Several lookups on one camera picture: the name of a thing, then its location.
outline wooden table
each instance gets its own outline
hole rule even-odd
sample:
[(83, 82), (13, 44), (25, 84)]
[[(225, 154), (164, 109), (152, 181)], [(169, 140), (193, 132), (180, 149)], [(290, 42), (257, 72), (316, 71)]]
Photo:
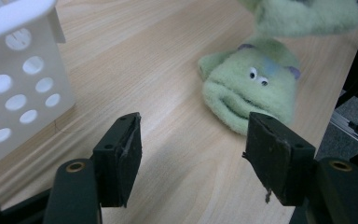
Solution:
[[(51, 186), (58, 166), (87, 158), (120, 116), (139, 111), (144, 155), (127, 209), (104, 223), (288, 223), (293, 207), (241, 158), (244, 136), (210, 111), (197, 60), (236, 48), (253, 16), (235, 0), (61, 0), (62, 59), (76, 105), (0, 161), (4, 208)], [(358, 48), (345, 35), (287, 38), (302, 77), (292, 130), (318, 147)]]

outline white plastic basket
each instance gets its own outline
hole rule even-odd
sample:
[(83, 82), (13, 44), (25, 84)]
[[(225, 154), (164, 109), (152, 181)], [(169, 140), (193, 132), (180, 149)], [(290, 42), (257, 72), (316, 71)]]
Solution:
[(75, 103), (56, 0), (0, 0), (0, 160)]

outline stuffed monster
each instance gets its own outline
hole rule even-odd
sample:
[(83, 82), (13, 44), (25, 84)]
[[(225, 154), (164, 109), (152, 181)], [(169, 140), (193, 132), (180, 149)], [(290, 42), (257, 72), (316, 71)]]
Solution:
[(358, 25), (358, 0), (239, 0), (270, 36), (339, 34)]
[(199, 67), (206, 105), (233, 131), (247, 134), (251, 111), (291, 121), (300, 73), (282, 43), (251, 37), (236, 50), (202, 57)]

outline fuzzy green fabric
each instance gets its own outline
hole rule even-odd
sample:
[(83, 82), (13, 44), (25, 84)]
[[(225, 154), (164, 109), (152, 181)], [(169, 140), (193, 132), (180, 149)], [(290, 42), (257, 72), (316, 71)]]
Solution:
[(233, 131), (247, 134), (251, 111), (291, 121), (298, 61), (282, 43), (252, 37), (237, 50), (202, 57), (199, 68), (206, 105)]
[(262, 35), (340, 34), (358, 25), (357, 0), (239, 1), (255, 14), (255, 28)]

